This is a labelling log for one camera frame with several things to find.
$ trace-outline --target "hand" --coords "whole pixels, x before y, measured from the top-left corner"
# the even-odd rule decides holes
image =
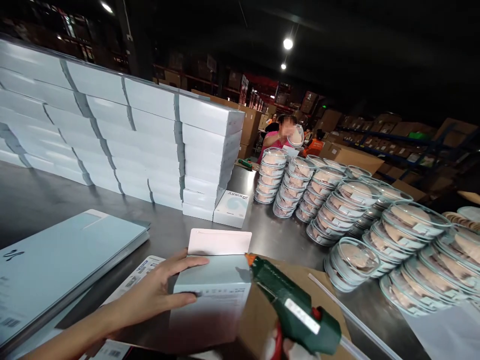
[[[197,301],[192,293],[168,294],[168,279],[187,268],[205,265],[209,260],[187,256],[187,249],[158,264],[139,283],[108,307],[115,330],[141,323],[165,311],[181,308]]]

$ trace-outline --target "person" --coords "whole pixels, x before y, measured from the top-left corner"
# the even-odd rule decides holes
[[[75,323],[57,336],[24,355],[23,360],[79,359],[98,341],[122,328],[141,323],[172,309],[193,304],[193,293],[168,294],[168,280],[183,270],[209,263],[206,257],[189,256],[187,249],[158,264],[141,281],[120,298],[114,300]],[[275,330],[265,343],[265,354],[271,359],[275,349]],[[283,350],[288,359],[319,359],[311,356],[302,346],[289,339],[283,340]]]
[[[267,148],[281,149],[283,148],[284,145],[292,147],[290,143],[287,141],[287,137],[294,133],[295,124],[297,123],[297,118],[293,115],[282,114],[277,118],[276,121],[278,123],[278,130],[267,132],[267,134],[265,135],[260,156],[258,157],[259,164],[262,161],[262,157],[264,156],[265,149]]]

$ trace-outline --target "metal table surface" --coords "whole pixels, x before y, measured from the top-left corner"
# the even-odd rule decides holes
[[[242,230],[252,232],[250,251],[292,264],[323,270],[328,249],[311,241],[306,225],[295,216],[279,219],[271,205],[253,202],[255,171],[234,166],[228,189],[250,195],[251,205]],[[150,240],[128,256],[92,290],[59,324],[68,327],[93,312],[148,255],[168,258],[188,245],[192,228],[232,230],[190,216],[170,207],[119,195],[95,186],[84,186],[65,178],[0,161],[0,249],[51,227],[88,209],[96,209],[125,220],[151,222]],[[429,359],[402,315],[383,297],[377,281],[369,281],[338,298],[403,359]],[[147,325],[124,330],[120,339],[147,348],[165,341],[165,317]],[[351,339],[371,359],[387,359],[347,319]]]

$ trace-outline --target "pink shirt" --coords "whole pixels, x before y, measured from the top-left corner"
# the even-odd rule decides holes
[[[272,137],[272,136],[275,136],[277,135],[279,132],[278,131],[270,131],[269,133],[267,133],[265,135],[265,139],[266,138],[269,138],[269,137]],[[278,139],[277,141],[275,141],[272,145],[269,146],[269,148],[283,148],[284,145],[286,146],[289,146],[292,148],[292,145],[290,145],[290,143],[287,141],[287,140],[284,140],[283,142]],[[261,148],[261,152],[260,152],[260,157],[258,158],[258,161],[257,161],[257,164],[260,164],[260,162],[262,161],[262,158],[264,157],[264,151],[265,149],[267,149],[267,147],[264,145],[262,148]]]

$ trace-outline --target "hair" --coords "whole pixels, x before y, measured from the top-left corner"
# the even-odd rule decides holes
[[[282,114],[276,118],[276,121],[279,124],[283,124],[286,120],[291,120],[294,124],[297,123],[297,118],[294,115]]]

